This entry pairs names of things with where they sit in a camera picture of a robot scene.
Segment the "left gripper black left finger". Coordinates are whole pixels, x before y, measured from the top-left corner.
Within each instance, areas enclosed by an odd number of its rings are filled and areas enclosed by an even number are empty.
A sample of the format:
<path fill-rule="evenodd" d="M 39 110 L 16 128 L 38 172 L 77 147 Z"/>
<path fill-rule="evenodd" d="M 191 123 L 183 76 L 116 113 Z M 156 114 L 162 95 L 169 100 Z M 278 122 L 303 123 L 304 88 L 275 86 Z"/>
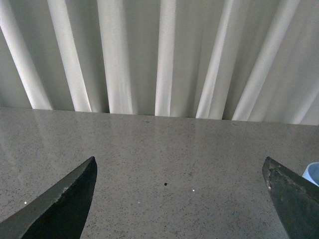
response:
<path fill-rule="evenodd" d="M 78 239 L 91 207 L 97 163 L 90 157 L 1 222 L 2 239 Z"/>

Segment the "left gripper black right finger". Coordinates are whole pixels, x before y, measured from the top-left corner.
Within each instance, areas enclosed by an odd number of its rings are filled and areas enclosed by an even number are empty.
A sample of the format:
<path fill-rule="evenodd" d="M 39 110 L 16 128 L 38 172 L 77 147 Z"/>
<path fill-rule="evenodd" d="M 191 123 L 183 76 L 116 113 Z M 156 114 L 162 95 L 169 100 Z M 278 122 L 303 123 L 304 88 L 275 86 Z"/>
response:
<path fill-rule="evenodd" d="M 279 219 L 291 239 L 319 237 L 319 187 L 267 157 L 262 174 Z"/>

